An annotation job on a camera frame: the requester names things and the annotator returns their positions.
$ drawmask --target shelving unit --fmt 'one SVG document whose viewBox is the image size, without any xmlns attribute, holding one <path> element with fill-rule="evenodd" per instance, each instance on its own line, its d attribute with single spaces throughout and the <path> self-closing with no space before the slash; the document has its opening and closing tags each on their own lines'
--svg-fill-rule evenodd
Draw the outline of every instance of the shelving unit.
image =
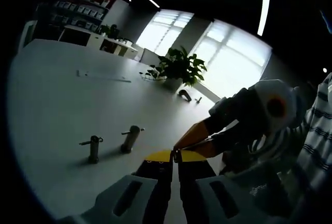
<svg viewBox="0 0 332 224">
<path fill-rule="evenodd" d="M 69 10 L 69 9 L 66 9 L 66 8 L 61 8 L 61 7 L 56 7 L 56 6 L 51 6 L 52 8 L 55 8 L 56 10 L 59 10 L 59 11 L 66 11 L 66 12 L 69 12 L 69 13 L 73 13 L 73 14 L 76 14 L 76 15 L 80 15 L 80 16 L 83 16 L 83 17 L 87 17 L 87 18 L 90 18 L 90 19 L 93 19 L 93 20 L 97 20 L 97 21 L 100 21 L 102 22 L 103 19 L 99 19 L 99 18 L 96 18 L 96 17 L 93 17 L 91 15 L 87 15 L 87 14 L 84 14 L 82 12 L 78 12 L 76 10 Z"/>
<path fill-rule="evenodd" d="M 56 1 L 69 2 L 71 5 L 75 4 L 76 7 L 74 9 L 70 9 L 67 5 L 66 8 L 59 7 L 55 4 Z M 109 8 L 101 6 L 101 1 L 98 3 L 92 0 L 45 0 L 41 2 L 36 9 L 39 22 L 38 34 L 40 37 L 45 36 L 46 39 L 57 39 L 56 36 L 61 33 L 64 26 L 73 24 L 75 24 L 73 26 L 78 27 L 89 27 L 91 31 L 98 30 L 110 8 L 110 6 Z M 78 12 L 77 10 L 80 6 L 97 11 L 97 14 L 91 16 L 83 12 Z M 103 14 L 100 19 L 97 18 L 98 14 Z"/>
<path fill-rule="evenodd" d="M 92 1 L 89 1 L 89 0 L 79 0 L 79 1 L 90 4 L 92 6 L 95 6 L 95 7 L 101 8 L 101 9 L 104 9 L 104 10 L 109 10 L 108 8 L 103 7 L 103 6 L 101 6 L 99 4 L 96 4 L 95 2 L 92 2 Z"/>
</svg>

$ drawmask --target plant pot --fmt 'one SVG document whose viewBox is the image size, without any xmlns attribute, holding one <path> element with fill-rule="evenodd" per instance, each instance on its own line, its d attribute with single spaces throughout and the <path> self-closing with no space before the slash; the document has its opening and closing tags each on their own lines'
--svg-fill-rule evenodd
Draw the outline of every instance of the plant pot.
<svg viewBox="0 0 332 224">
<path fill-rule="evenodd" d="M 163 86 L 172 92 L 176 92 L 182 85 L 182 79 L 166 79 Z"/>
</svg>

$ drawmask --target window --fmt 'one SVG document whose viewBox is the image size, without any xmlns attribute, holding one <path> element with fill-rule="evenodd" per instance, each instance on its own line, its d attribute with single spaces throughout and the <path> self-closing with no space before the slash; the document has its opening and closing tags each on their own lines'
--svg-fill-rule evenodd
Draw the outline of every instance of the window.
<svg viewBox="0 0 332 224">
<path fill-rule="evenodd" d="M 193 13 L 161 10 L 145 27 L 136 44 L 158 55 L 166 55 Z"/>
<path fill-rule="evenodd" d="M 218 20 L 191 51 L 207 67 L 200 83 L 220 98 L 232 97 L 259 81 L 270 52 L 271 48 L 256 37 Z"/>
</svg>

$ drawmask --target shelf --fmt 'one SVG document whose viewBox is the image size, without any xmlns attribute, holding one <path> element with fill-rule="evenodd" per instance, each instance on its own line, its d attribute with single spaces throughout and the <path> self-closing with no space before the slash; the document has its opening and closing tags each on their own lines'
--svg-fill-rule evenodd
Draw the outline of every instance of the shelf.
<svg viewBox="0 0 332 224">
<path fill-rule="evenodd" d="M 96 18 L 96 17 L 93 17 L 93 16 L 90 16 L 90 15 L 86 15 L 84 13 L 81 13 L 81 12 L 78 12 L 78 11 L 75 11 L 75 10 L 69 10 L 69 9 L 66 9 L 66 8 L 61 8 L 61 7 L 57 7 L 57 6 L 52 6 L 52 8 L 54 9 L 58 9 L 58 10 L 64 10 L 64 11 L 67 11 L 67 12 L 72 12 L 74 14 L 78 14 L 78 15 L 81 15 L 81 16 L 84 16 L 84 17 L 88 17 L 90 19 L 94 19 L 94 20 L 98 20 L 98 21 L 103 21 L 103 19 L 99 19 L 99 18 Z"/>
<path fill-rule="evenodd" d="M 109 10 L 108 8 L 103 7 L 103 6 L 101 6 L 101 5 L 98 5 L 98 4 L 96 4 L 96 3 L 92 2 L 92 1 L 89 1 L 89 0 L 80 0 L 80 1 L 81 1 L 81 2 L 85 2 L 85 3 L 88 3 L 88 4 L 90 4 L 90 5 L 92 5 L 92 6 L 95 6 L 95 7 L 99 7 L 99 8 L 104 9 L 104 10 Z"/>
</svg>

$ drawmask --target green leaves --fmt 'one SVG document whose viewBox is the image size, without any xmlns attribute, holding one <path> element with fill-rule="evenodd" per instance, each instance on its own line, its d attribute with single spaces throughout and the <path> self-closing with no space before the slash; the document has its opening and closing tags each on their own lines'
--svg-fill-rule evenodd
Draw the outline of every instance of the green leaves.
<svg viewBox="0 0 332 224">
<path fill-rule="evenodd" d="M 197 55 L 193 54 L 188 57 L 188 52 L 181 46 L 181 50 L 168 50 L 168 56 L 158 56 L 159 66 L 150 65 L 152 69 L 147 70 L 145 75 L 153 77 L 157 80 L 160 77 L 170 79 L 182 79 L 187 86 L 193 86 L 198 80 L 204 80 L 203 71 L 207 71 L 204 61 L 197 59 Z"/>
<path fill-rule="evenodd" d="M 202 75 L 197 74 L 196 76 L 197 76 L 198 78 L 200 78 L 201 80 L 204 80 L 204 77 L 203 77 Z"/>
<path fill-rule="evenodd" d="M 162 72 L 162 68 L 160 68 L 160 67 L 156 67 L 156 70 L 160 73 Z"/>
<path fill-rule="evenodd" d="M 183 47 L 183 46 L 180 46 L 181 47 L 181 50 L 182 50 L 182 54 L 184 57 L 187 57 L 188 56 L 188 52 L 187 50 Z"/>
<path fill-rule="evenodd" d="M 195 59 L 193 65 L 194 66 L 204 65 L 204 61 L 200 59 Z"/>
</svg>

